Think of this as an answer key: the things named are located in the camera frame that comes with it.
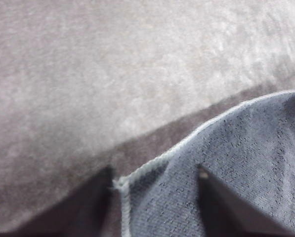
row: fabric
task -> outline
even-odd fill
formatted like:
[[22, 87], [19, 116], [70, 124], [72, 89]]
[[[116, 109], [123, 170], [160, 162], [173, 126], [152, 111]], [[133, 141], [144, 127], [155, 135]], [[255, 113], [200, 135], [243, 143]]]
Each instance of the fabric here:
[[204, 236], [197, 164], [295, 231], [295, 91], [242, 103], [120, 178], [122, 235]]

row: frayed edge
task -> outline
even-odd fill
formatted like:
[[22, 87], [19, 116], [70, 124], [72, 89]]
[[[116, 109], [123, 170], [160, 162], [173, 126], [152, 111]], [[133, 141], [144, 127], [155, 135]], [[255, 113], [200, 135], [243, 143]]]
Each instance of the frayed edge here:
[[199, 132], [206, 129], [207, 127], [215, 124], [217, 121], [219, 121], [221, 118], [225, 117], [228, 114], [233, 113], [237, 109], [252, 105], [258, 101], [261, 101], [263, 99], [268, 99], [274, 96], [279, 96], [283, 94], [290, 94], [295, 93], [295, 90], [288, 90], [288, 91], [281, 91], [276, 92], [268, 95], [263, 95], [254, 99], [251, 99], [249, 101], [244, 101], [238, 104], [237, 106], [232, 107], [231, 109], [221, 113], [220, 115], [211, 118], [210, 120], [206, 121], [202, 125], [200, 125], [198, 128], [196, 128], [192, 133], [190, 133], [187, 137], [182, 139], [180, 142], [178, 142], [176, 145], [171, 147], [168, 151], [164, 152], [160, 156], [154, 158], [153, 160], [150, 160], [146, 164], [142, 165], [138, 169], [136, 169], [134, 172], [132, 172], [128, 176], [120, 177], [118, 181], [114, 181], [114, 187], [119, 190], [121, 194], [121, 209], [122, 209], [122, 237], [131, 237], [130, 233], [130, 194], [129, 194], [129, 186], [130, 184], [134, 183], [136, 180], [138, 180], [140, 177], [146, 175], [147, 173], [157, 169], [158, 167], [166, 164], [169, 162], [170, 158], [172, 157], [173, 153], [176, 153], [178, 150], [180, 150], [189, 140], [191, 140], [193, 137], [195, 137]]
[[125, 177], [121, 177], [118, 181], [113, 180], [113, 186], [115, 189], [119, 190], [121, 197], [121, 235], [122, 237], [131, 237], [131, 232], [129, 231], [131, 212], [129, 182]]

